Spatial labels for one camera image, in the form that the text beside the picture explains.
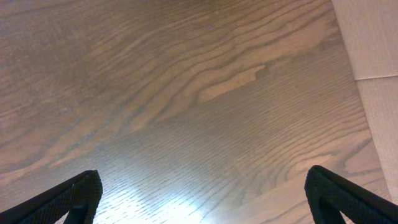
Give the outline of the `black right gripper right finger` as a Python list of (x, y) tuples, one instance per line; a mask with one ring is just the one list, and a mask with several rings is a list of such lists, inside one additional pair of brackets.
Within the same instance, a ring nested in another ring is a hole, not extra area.
[(305, 194), (316, 224), (397, 224), (397, 205), (322, 167), (310, 168)]

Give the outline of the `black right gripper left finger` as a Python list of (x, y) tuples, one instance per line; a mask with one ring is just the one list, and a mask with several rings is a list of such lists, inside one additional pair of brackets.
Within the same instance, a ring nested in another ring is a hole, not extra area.
[(92, 224), (103, 186), (97, 170), (86, 170), (51, 189), (1, 212), (1, 223)]

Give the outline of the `cardboard box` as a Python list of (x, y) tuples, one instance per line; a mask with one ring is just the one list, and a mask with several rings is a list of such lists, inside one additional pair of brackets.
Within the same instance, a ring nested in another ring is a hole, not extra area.
[(397, 202), (397, 0), (333, 0), (391, 200)]

